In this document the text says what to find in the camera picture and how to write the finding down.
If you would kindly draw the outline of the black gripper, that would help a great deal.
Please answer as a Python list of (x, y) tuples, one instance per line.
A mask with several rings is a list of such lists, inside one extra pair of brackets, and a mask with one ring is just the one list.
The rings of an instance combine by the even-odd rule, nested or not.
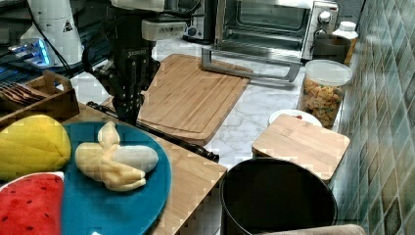
[(109, 7), (104, 21), (110, 54), (107, 64), (95, 71), (95, 75), (114, 96), (117, 118), (132, 125), (136, 124), (144, 103), (140, 93), (149, 88), (160, 67), (152, 58), (156, 42), (142, 37), (142, 21), (153, 20), (156, 16), (157, 13), (145, 10)]

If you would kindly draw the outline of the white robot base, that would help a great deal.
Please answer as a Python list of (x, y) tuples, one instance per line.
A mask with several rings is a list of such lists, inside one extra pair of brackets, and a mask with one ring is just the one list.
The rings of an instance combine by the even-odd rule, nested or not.
[(27, 0), (32, 26), (21, 43), (9, 50), (40, 68), (72, 66), (81, 62), (83, 46), (69, 0)]

